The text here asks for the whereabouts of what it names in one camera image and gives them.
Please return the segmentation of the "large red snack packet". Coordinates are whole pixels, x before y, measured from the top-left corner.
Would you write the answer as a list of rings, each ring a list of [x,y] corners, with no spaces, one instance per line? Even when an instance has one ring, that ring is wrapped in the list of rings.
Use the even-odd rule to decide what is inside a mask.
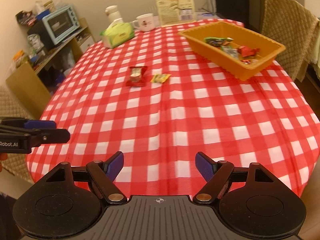
[[[129,87],[144,87],[146,85],[145,72],[147,66],[129,67],[129,79],[126,81],[126,86]]]

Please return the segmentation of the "green dark snack packet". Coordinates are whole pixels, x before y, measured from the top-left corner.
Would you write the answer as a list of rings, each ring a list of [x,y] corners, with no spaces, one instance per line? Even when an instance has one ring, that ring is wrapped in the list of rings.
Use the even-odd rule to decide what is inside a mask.
[[[230,37],[205,37],[204,42],[214,47],[227,46],[233,41]]]

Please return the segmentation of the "quilted beige chair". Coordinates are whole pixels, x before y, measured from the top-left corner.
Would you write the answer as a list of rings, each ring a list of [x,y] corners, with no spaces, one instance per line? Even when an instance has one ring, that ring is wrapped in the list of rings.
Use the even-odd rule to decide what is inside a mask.
[[[265,0],[261,33],[286,47],[276,61],[293,81],[302,82],[319,35],[319,19],[295,0]]]
[[[13,94],[6,87],[1,86],[1,119],[3,118],[30,119],[31,116]],[[23,148],[25,142],[24,133],[10,131],[8,125],[1,125],[1,152],[8,153],[8,158],[1,161],[3,168],[18,178],[32,183],[33,179],[25,157],[28,151]]]

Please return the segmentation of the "cardboard box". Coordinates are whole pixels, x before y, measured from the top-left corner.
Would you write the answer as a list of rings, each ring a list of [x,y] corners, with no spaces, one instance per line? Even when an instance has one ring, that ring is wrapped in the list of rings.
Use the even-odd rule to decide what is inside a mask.
[[[27,62],[22,64],[5,83],[22,106],[35,119],[40,119],[52,96],[31,65]]]

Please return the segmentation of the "wooden shelf unit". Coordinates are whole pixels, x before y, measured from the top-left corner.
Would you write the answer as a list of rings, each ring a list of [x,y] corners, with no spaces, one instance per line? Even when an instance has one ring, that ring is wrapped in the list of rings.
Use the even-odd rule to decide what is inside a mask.
[[[55,48],[48,51],[44,59],[34,67],[35,74],[44,83],[49,94],[53,95],[70,71],[63,63],[63,55],[72,55],[74,62],[78,62],[86,50],[95,43],[95,39],[88,26],[87,20],[79,19],[80,28],[65,38]]]

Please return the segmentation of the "red white checkered tablecloth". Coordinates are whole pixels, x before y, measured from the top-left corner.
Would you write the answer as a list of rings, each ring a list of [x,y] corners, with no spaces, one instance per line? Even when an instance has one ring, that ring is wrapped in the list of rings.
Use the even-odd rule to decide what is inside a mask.
[[[194,54],[184,29],[90,46],[42,115],[71,138],[27,155],[33,180],[63,161],[84,166],[121,151],[116,185],[125,195],[193,195],[205,183],[195,167],[204,152],[235,166],[261,163],[301,195],[319,157],[319,120],[300,90],[276,62],[240,81]],[[148,68],[144,87],[126,86],[134,66]],[[151,83],[155,74],[171,76]]]

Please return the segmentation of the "light blue toaster oven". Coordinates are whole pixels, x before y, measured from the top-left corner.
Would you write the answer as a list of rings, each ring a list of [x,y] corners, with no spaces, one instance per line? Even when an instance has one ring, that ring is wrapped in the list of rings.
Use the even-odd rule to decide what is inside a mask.
[[[39,35],[45,49],[50,51],[79,28],[80,23],[73,6],[67,5],[37,21],[27,34]]]

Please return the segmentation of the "yellow wrapped candy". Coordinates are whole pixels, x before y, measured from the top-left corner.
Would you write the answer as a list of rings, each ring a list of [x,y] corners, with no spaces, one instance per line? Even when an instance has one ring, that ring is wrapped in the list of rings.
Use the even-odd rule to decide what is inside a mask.
[[[170,74],[155,74],[151,79],[151,83],[165,83],[170,76]]]

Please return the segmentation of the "small red candy in tray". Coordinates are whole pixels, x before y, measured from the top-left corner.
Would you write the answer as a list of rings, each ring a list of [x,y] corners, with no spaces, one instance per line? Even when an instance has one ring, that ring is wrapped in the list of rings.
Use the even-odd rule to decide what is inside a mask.
[[[254,63],[258,62],[258,60],[256,60],[256,59],[243,59],[243,60],[241,60],[241,62],[243,64],[254,64]]]

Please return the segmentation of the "orange plastic tray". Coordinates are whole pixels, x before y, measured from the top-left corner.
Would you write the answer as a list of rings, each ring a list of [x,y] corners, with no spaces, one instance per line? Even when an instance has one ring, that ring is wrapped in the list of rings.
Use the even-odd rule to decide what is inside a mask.
[[[271,65],[285,46],[264,35],[225,21],[192,27],[178,33],[193,52],[246,81]]]

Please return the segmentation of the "grey snack packet in tray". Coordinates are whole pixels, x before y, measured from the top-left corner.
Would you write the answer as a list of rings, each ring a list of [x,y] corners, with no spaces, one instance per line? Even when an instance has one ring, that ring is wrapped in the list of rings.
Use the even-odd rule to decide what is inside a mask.
[[[230,55],[231,57],[237,60],[239,59],[239,53],[237,49],[232,48],[231,46],[221,46],[221,50]]]

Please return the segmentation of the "red snack packet in tray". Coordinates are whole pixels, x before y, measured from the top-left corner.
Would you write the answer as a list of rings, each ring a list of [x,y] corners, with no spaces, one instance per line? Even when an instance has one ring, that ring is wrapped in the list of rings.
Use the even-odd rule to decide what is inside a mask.
[[[257,55],[259,53],[260,49],[259,48],[249,48],[248,46],[240,46],[237,49],[238,53],[241,55],[241,57],[251,57]]]

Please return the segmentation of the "green tissue box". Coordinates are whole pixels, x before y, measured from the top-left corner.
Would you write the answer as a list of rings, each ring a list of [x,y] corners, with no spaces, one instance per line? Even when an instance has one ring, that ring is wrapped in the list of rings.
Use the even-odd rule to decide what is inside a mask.
[[[114,20],[107,29],[100,33],[103,45],[106,48],[116,48],[117,46],[135,37],[135,30],[131,23],[122,22],[122,19]]]

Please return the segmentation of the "white ceramic mug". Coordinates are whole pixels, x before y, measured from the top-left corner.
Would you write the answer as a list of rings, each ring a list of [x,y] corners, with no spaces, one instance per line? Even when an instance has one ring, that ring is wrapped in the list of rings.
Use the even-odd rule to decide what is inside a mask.
[[[134,29],[142,32],[148,32],[155,29],[156,25],[153,18],[153,13],[143,14],[136,17],[136,20],[131,22]]]

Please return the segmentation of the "sunflower seed bag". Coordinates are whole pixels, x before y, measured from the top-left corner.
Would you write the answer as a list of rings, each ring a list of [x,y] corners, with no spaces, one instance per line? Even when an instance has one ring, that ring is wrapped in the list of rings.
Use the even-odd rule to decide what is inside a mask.
[[[156,0],[162,27],[196,21],[194,0]]]

